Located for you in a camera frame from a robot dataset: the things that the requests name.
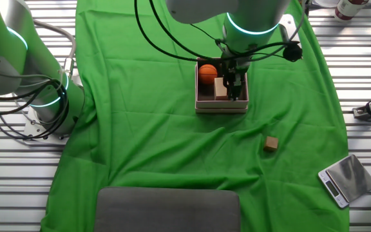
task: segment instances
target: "gray pad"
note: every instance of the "gray pad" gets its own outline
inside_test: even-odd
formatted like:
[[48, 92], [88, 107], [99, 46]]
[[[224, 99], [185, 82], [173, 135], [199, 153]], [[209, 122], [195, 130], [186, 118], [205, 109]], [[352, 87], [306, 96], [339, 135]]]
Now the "gray pad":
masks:
[[239, 232], [232, 191], [109, 187], [99, 191], [94, 232]]

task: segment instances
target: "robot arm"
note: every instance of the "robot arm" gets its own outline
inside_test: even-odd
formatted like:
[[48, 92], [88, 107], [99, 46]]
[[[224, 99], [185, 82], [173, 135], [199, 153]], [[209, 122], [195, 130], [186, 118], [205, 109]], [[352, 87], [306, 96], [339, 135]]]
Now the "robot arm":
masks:
[[[300, 41], [293, 17], [283, 16], [289, 3], [290, 0], [166, 0], [171, 16], [181, 23], [197, 23], [227, 12], [223, 27], [223, 42], [227, 47], [222, 58], [234, 57], [267, 44], [279, 24], [285, 42], [290, 39]], [[297, 61], [301, 56], [300, 46], [285, 50], [285, 58], [290, 61]], [[251, 58], [252, 55], [239, 57], [224, 62], [222, 66], [224, 86], [232, 101], [240, 96], [243, 76], [249, 69]]]
[[[82, 88], [70, 81], [62, 67], [41, 41], [23, 0], [0, 0], [0, 95], [24, 95], [42, 88], [46, 81], [57, 80], [66, 90], [66, 118], [56, 134], [70, 134], [84, 103]], [[31, 102], [39, 119], [52, 122], [64, 110], [53, 86], [45, 87]]]

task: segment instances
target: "metal table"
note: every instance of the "metal table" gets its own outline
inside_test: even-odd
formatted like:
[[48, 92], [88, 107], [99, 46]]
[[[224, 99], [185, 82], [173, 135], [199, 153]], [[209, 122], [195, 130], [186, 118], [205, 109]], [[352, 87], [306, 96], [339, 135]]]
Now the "metal table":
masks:
[[[35, 18], [75, 33], [77, 1], [27, 1]], [[352, 108], [371, 100], [371, 8], [362, 10], [346, 26], [332, 18], [333, 10], [310, 12], [310, 23], [338, 92], [348, 146], [371, 174], [371, 123], [353, 119]], [[60, 63], [70, 51], [67, 38], [44, 28], [37, 29]], [[15, 108], [13, 102], [1, 105]], [[6, 116], [17, 130], [26, 119], [21, 114]], [[61, 147], [29, 147], [0, 132], [0, 231], [38, 231], [61, 156]], [[371, 231], [371, 193], [350, 205], [350, 231]]]

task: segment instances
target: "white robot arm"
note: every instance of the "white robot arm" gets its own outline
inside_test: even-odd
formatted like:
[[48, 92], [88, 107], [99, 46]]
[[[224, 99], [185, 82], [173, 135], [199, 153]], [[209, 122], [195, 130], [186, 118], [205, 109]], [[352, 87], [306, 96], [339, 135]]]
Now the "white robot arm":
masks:
[[[166, 0], [171, 16], [181, 23], [198, 23], [227, 13], [223, 27], [223, 42], [227, 47], [223, 50], [222, 58], [264, 46], [279, 24], [285, 42], [299, 42], [293, 17], [283, 15], [289, 3], [290, 0]], [[297, 61], [302, 56], [301, 47], [292, 44], [284, 55], [290, 61]], [[249, 69], [251, 58], [252, 54], [249, 54], [225, 62], [225, 87], [231, 100], [236, 100], [240, 95], [242, 77]]]

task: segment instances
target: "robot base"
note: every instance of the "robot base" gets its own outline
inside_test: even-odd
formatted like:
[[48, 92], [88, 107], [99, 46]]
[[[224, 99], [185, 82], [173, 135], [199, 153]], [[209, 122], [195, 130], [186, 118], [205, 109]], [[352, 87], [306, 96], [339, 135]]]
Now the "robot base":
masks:
[[[30, 108], [30, 110], [28, 111], [28, 116], [31, 120], [39, 122], [39, 120], [35, 117], [35, 113], [32, 108]], [[45, 131], [45, 128], [36, 123], [27, 121], [25, 124], [24, 134], [26, 135], [38, 135], [43, 131]], [[47, 137], [44, 137], [43, 139], [24, 140], [24, 142], [29, 146], [65, 146], [67, 141], [67, 137], [61, 137], [56, 134], [51, 134]]]
[[353, 116], [355, 119], [371, 122], [371, 115], [367, 113], [366, 106], [353, 108]]

